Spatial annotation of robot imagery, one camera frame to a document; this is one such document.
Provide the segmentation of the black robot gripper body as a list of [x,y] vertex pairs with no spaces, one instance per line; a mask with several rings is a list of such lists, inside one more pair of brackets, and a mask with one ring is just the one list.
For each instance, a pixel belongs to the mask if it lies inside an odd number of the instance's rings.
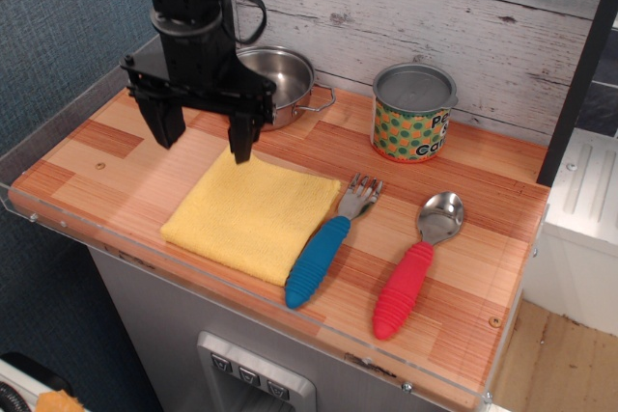
[[156,48],[126,56],[121,67],[131,96],[179,97],[182,106],[229,118],[243,113],[274,122],[276,85],[243,65],[238,56],[233,19],[217,14],[204,21],[182,22],[152,14]]

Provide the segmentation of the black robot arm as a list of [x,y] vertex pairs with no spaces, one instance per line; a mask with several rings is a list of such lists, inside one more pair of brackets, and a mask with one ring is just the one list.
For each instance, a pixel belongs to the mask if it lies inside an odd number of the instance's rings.
[[[262,0],[245,0],[260,10]],[[161,47],[127,55],[121,62],[129,93],[156,141],[164,148],[185,131],[183,109],[225,115],[230,150],[237,163],[249,160],[265,124],[275,120],[276,85],[247,68],[237,55],[266,26],[248,38],[235,32],[232,0],[152,0],[151,22]]]

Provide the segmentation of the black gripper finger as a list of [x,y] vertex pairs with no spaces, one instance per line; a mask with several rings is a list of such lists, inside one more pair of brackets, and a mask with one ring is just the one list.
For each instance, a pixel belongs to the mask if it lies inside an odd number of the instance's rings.
[[184,134],[183,101],[176,96],[134,96],[139,111],[155,140],[169,150]]
[[265,120],[260,116],[238,113],[230,117],[228,139],[237,164],[250,159],[252,146],[259,140]]

